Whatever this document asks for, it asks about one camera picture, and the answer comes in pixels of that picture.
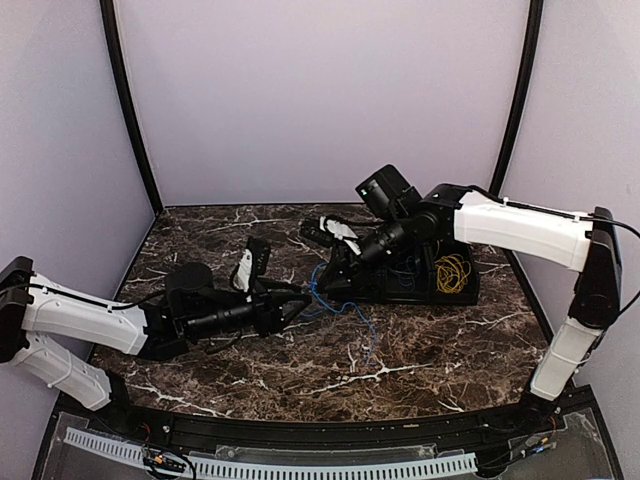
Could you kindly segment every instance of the white robot arm segment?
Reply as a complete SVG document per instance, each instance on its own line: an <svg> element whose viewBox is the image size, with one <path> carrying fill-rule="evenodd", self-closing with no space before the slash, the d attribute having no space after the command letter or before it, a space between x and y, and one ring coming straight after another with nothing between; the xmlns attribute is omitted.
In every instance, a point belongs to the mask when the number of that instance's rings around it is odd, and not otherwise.
<svg viewBox="0 0 640 480"><path fill-rule="evenodd" d="M89 410L98 410L110 401L111 382L104 370L86 364L47 335L25 334L29 342L9 361L78 400Z"/></svg>
<svg viewBox="0 0 640 480"><path fill-rule="evenodd" d="M498 203L471 191L454 213L454 237L463 243L480 243L527 253L581 272L589 251L591 222L579 221L585 212L552 215Z"/></svg>
<svg viewBox="0 0 640 480"><path fill-rule="evenodd" d="M130 355L137 355L142 349L147 339L147 320L139 307L114 310L123 304L76 292L39 274L32 282L44 288L30 289L33 304L27 306L24 330L78 338ZM71 295L54 293L51 288Z"/></svg>
<svg viewBox="0 0 640 480"><path fill-rule="evenodd" d="M549 401L558 398L603 333L604 330L585 327L567 317L531 378L531 393Z"/></svg>

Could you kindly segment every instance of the marble tabletop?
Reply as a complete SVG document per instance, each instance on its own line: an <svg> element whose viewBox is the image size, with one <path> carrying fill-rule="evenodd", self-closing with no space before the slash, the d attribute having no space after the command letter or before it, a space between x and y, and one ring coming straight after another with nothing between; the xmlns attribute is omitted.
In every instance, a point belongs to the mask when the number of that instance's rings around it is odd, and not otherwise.
<svg viewBox="0 0 640 480"><path fill-rule="evenodd" d="M226 288L249 235L271 242L267 277L308 285L329 250L301 239L299 223L322 214L369 218L363 205L169 208L119 299L161 288L164 276L188 261L209 265L216 285ZM207 341L163 363L97 346L91 361L122 375L137 405L246 420L390 420L514 403L547 344L502 252L473 251L481 273L477 306L361 306L378 336L369 365L372 333L353 310L298 317L266 339L246 332L215 355L205 353Z"/></svg>

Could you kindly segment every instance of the yellow wire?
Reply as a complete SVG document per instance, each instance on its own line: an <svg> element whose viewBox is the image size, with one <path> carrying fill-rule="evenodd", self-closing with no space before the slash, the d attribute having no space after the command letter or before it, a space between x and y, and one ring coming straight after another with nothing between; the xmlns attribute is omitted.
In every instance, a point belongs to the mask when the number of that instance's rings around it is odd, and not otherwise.
<svg viewBox="0 0 640 480"><path fill-rule="evenodd" d="M442 293L460 293L469 282L471 264L457 253L436 260L437 287Z"/></svg>

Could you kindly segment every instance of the white wall panel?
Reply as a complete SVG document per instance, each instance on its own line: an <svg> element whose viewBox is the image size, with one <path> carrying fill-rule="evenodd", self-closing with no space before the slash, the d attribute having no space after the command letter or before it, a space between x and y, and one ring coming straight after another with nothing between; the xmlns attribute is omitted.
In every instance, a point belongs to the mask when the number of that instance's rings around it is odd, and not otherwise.
<svg viewBox="0 0 640 480"><path fill-rule="evenodd" d="M565 210L596 205L640 226L640 4L546 2L531 90L505 194ZM624 300L640 288L640 241L619 234ZM558 328L575 275L523 258ZM640 478L640 305L578 376L591 383L626 478Z"/></svg>
<svg viewBox="0 0 640 480"><path fill-rule="evenodd" d="M0 106L0 269L26 255L56 282L112 296L153 214L99 2L0 0ZM31 478L57 392L5 365L0 391L0 479Z"/></svg>
<svg viewBox="0 0 640 480"><path fill-rule="evenodd" d="M356 200L385 163L489 183L526 0L117 4L168 205Z"/></svg>

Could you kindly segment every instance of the bundle of wires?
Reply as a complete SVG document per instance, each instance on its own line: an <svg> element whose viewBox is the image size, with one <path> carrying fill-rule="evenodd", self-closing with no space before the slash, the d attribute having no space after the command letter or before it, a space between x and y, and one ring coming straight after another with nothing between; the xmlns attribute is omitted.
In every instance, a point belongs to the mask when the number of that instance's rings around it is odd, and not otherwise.
<svg viewBox="0 0 640 480"><path fill-rule="evenodd" d="M535 434L528 436L516 443L516 445L509 449L508 452L494 458L493 460L480 464L478 465L478 467L489 470L502 470L509 465L513 465L514 463L519 462L520 460L523 460L527 457L538 455L540 453L546 452L547 450L554 449L556 447L556 443L551 442L551 440L558 431L558 425L554 417L551 417L549 421L553 426L553 430L551 431L550 435L543 435L542 438L540 438L537 442L535 442L535 444L529 447L527 446L527 444L535 437Z"/></svg>
<svg viewBox="0 0 640 480"><path fill-rule="evenodd" d="M395 268L388 267L387 270L398 278L401 287L410 292L416 289L416 278L420 275L419 260L413 255L407 257L404 262L396 264Z"/></svg>
<svg viewBox="0 0 640 480"><path fill-rule="evenodd" d="M436 260L437 288L442 293L460 293L469 282L471 264L462 255L453 254Z"/></svg>
<svg viewBox="0 0 640 480"><path fill-rule="evenodd" d="M141 446L142 463L144 465L144 471L152 478L157 480L177 480L182 478L183 474L189 471L189 476L192 480L196 480L198 474L196 467L189 458L180 452L168 447L162 447L151 443L151 428L144 422L141 422L134 430L129 432L120 432L110 427L107 421L98 415L94 415L93 419L97 420L106 430L110 433L127 438L133 441L137 441L134 435L139 430L146 432L146 438ZM172 469L167 469L166 465L171 465Z"/></svg>
<svg viewBox="0 0 640 480"><path fill-rule="evenodd" d="M322 297L320 297L320 294L317 292L317 287L318 287L318 281L316 280L316 276L318 275L318 272L320 271L321 268L323 268L326 265L325 262L319 264L314 270L313 273L311 274L311 295L313 296L313 298L315 298L317 300L317 302L323 307L324 310L318 310L316 312L312 312L309 314L302 314L304 317L307 318L312 318L312 317L317 317L319 315L321 315L322 313L324 313L324 311L328 311L330 313L333 313L334 315L343 315L345 313L347 313L347 309L349 307L353 307L353 309L356 311L356 313L360 316L360 318L362 319L362 321L367 325L367 327L369 327L369 331L371 332L371 334L373 335L373 340L371 341L371 346L369 347L369 351L367 353L367 357L364 361L365 365L371 365L370 360L371 357L373 356L374 352L375 352L375 348L376 348L376 344L378 343L378 332L375 329L375 327L373 326L373 323L371 323L371 320L368 319L364 313L362 313L362 310L360 310L360 307L358 305L356 305L353 302L346 302L344 304L342 304L342 306L337 309L337 308L333 308L331 305L329 305L327 302L325 302Z"/></svg>

